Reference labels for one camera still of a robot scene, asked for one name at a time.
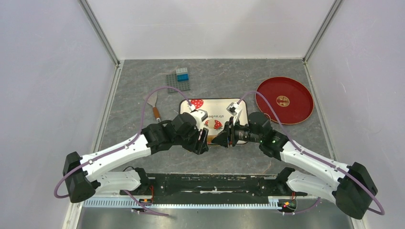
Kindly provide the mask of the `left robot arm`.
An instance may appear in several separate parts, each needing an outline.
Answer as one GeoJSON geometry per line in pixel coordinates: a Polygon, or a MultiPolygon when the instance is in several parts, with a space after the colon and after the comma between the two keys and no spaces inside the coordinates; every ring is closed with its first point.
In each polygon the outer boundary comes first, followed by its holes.
{"type": "Polygon", "coordinates": [[[64,162],[63,179],[72,203],[91,198],[96,193],[118,190],[144,195],[150,182],[143,169],[114,172],[113,169],[132,160],[167,151],[172,146],[197,155],[208,151],[208,129],[200,125],[208,118],[203,110],[182,113],[173,120],[150,124],[140,133],[107,149],[80,156],[69,153],[64,162]]]}

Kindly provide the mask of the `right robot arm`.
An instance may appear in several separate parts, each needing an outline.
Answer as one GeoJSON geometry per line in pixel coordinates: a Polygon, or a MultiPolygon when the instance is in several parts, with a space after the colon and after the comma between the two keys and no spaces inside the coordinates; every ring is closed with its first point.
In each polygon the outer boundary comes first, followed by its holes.
{"type": "Polygon", "coordinates": [[[238,141],[258,143],[259,149],[268,157],[309,172],[305,175],[285,168],[276,181],[276,189],[282,195],[291,191],[307,193],[334,203],[351,218],[362,219],[378,193],[365,166],[357,162],[350,166],[304,148],[274,130],[261,112],[251,113],[246,125],[230,118],[212,139],[213,144],[226,148],[235,146],[238,141]]]}

